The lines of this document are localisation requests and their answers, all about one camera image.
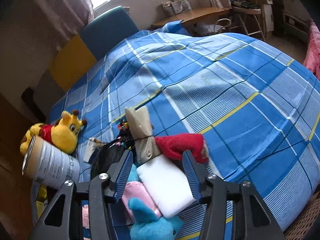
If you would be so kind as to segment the red christmas sock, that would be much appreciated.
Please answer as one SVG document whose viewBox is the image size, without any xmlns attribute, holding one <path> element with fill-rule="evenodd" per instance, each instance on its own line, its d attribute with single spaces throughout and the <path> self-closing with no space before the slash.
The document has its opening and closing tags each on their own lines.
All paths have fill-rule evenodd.
<svg viewBox="0 0 320 240">
<path fill-rule="evenodd" d="M 202 134 L 155 137 L 155 142 L 161 153 L 169 159 L 182 160 L 183 152 L 189 150 L 197 163 L 205 164 L 208 161 L 208 147 Z"/>
</svg>

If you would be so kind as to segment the pink fabric pouch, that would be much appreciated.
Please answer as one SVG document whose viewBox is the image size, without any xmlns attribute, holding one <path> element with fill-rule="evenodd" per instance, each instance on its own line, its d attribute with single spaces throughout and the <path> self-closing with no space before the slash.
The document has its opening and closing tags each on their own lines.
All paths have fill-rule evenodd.
<svg viewBox="0 0 320 240">
<path fill-rule="evenodd" d="M 131 198 L 140 199 L 148 208 L 150 208 L 155 213 L 157 218 L 162 216 L 159 208 L 157 207 L 157 205 L 155 204 L 155 202 L 153 201 L 153 199 L 149 195 L 149 193 L 146 190 L 146 188 L 144 187 L 143 183 L 141 183 L 139 181 L 127 182 L 127 184 L 125 186 L 125 190 L 124 190 L 122 198 L 121 198 L 129 216 L 132 219 L 134 219 L 133 213 L 129 209 L 129 206 L 128 206 L 129 200 Z"/>
</svg>

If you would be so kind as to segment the beige rolled cloth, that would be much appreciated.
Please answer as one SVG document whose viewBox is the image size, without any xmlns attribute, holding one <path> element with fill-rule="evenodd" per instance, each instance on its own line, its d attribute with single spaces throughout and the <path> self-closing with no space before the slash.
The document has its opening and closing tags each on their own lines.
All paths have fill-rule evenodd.
<svg viewBox="0 0 320 240">
<path fill-rule="evenodd" d="M 160 155 L 161 152 L 153 136 L 153 127 L 148 108 L 146 106 L 140 107 L 137 110 L 132 107 L 125 108 L 125 117 L 135 142 L 139 165 Z"/>
</svg>

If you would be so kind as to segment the pink fluffy sock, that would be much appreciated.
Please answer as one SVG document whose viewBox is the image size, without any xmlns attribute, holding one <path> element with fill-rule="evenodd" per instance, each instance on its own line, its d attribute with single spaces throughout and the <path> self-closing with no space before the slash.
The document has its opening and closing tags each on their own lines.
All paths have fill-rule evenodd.
<svg viewBox="0 0 320 240">
<path fill-rule="evenodd" d="M 88 204 L 82 207 L 82 226 L 89 229 L 89 208 Z"/>
</svg>

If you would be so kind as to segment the light blue plush toy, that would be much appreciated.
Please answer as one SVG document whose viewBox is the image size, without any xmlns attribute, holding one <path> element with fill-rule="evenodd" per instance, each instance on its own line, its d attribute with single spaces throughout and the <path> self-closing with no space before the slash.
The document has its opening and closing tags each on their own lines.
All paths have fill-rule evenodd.
<svg viewBox="0 0 320 240">
<path fill-rule="evenodd" d="M 132 165 L 129 181 L 139 181 L 136 165 Z M 128 206 L 134 216 L 134 224 L 130 229 L 131 239 L 175 239 L 183 226 L 183 220 L 177 216 L 157 218 L 138 198 L 131 198 Z"/>
</svg>

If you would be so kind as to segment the gold storage box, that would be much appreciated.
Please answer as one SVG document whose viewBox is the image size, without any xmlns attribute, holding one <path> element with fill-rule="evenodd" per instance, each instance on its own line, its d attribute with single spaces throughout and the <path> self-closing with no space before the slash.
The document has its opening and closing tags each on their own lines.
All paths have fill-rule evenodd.
<svg viewBox="0 0 320 240">
<path fill-rule="evenodd" d="M 36 211 L 37 211 L 37 218 L 39 219 L 43 214 L 45 208 L 48 204 L 48 197 L 47 197 L 47 187 L 45 185 L 41 185 L 36 197 Z"/>
</svg>

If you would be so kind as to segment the blue plaid bed cover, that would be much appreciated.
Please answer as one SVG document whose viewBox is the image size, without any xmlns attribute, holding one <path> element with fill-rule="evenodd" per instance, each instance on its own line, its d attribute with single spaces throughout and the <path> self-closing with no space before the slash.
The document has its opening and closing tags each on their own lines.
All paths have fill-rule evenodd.
<svg viewBox="0 0 320 240">
<path fill-rule="evenodd" d="M 154 134 L 201 133 L 207 169 L 248 180 L 282 230 L 319 185 L 319 80 L 277 48 L 237 33 L 191 37 L 174 22 L 99 44 L 98 61 L 52 107 L 77 109 L 91 137 L 109 142 L 125 108 L 146 106 Z"/>
</svg>

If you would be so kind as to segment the grey headboard cushion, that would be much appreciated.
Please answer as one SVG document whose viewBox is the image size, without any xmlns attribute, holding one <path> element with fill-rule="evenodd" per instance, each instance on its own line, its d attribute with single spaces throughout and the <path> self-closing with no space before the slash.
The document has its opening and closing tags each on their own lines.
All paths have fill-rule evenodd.
<svg viewBox="0 0 320 240">
<path fill-rule="evenodd" d="M 65 94 L 65 91 L 57 84 L 49 70 L 46 70 L 34 88 L 34 101 L 49 118 L 52 106 Z"/>
</svg>

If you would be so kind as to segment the wicker basket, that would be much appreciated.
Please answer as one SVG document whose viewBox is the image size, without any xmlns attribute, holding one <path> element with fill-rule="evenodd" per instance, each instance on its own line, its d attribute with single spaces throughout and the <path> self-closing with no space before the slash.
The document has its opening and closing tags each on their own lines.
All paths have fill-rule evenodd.
<svg viewBox="0 0 320 240">
<path fill-rule="evenodd" d="M 285 239 L 315 239 L 319 236 L 319 192 L 313 195 L 296 220 L 284 231 Z"/>
</svg>

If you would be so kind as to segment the yellow headboard cushion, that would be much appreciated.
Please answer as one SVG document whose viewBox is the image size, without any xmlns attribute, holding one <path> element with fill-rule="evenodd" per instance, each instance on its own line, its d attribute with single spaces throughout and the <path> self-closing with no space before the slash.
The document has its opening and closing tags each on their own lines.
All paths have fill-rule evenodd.
<svg viewBox="0 0 320 240">
<path fill-rule="evenodd" d="M 79 34 L 58 52 L 49 68 L 56 83 L 65 92 L 97 62 Z"/>
</svg>

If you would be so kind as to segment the teal headboard cushion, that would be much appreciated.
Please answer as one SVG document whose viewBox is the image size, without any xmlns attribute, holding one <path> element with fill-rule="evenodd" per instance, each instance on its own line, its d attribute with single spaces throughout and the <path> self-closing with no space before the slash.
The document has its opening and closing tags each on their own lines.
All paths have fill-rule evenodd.
<svg viewBox="0 0 320 240">
<path fill-rule="evenodd" d="M 119 42 L 139 32 L 138 27 L 121 6 L 95 18 L 80 31 L 80 37 L 96 60 L 101 59 Z"/>
</svg>

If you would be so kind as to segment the wooden desk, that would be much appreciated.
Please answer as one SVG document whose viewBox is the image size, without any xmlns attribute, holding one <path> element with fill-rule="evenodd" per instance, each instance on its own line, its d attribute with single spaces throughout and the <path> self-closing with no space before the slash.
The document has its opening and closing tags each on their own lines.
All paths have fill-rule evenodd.
<svg viewBox="0 0 320 240">
<path fill-rule="evenodd" d="M 166 19 L 160 20 L 156 23 L 153 23 L 151 27 L 161 28 L 169 22 L 180 21 L 182 25 L 190 25 L 197 22 L 204 21 L 210 17 L 217 17 L 220 15 L 228 14 L 230 9 L 227 8 L 215 8 L 215 7 L 205 7 L 205 8 L 196 8 L 191 9 L 180 14 L 170 16 Z"/>
</svg>

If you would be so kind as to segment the pink blanket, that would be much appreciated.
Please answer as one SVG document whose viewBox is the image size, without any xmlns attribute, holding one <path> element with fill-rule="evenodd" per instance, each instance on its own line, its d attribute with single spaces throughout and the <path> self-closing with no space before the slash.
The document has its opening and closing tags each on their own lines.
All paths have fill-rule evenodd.
<svg viewBox="0 0 320 240">
<path fill-rule="evenodd" d="M 308 49 L 303 66 L 320 80 L 320 32 L 313 20 L 310 23 Z"/>
</svg>

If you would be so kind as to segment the pink window curtain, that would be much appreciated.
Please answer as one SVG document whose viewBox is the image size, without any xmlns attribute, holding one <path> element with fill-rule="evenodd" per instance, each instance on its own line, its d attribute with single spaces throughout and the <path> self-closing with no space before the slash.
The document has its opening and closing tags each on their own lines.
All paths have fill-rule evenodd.
<svg viewBox="0 0 320 240">
<path fill-rule="evenodd" d="M 34 0 L 50 24 L 69 40 L 94 20 L 91 0 Z"/>
</svg>

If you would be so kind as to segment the white folding chair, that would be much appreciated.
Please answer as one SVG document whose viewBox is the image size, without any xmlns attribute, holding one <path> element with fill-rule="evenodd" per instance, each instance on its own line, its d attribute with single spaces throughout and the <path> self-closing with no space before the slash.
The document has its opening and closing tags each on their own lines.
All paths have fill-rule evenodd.
<svg viewBox="0 0 320 240">
<path fill-rule="evenodd" d="M 262 15 L 261 0 L 230 0 L 234 20 L 238 21 L 237 26 L 231 29 L 242 28 L 247 36 L 260 35 L 260 39 L 265 41 L 265 35 L 261 27 L 258 16 Z M 257 26 L 256 31 L 249 32 L 246 20 L 250 18 Z"/>
</svg>

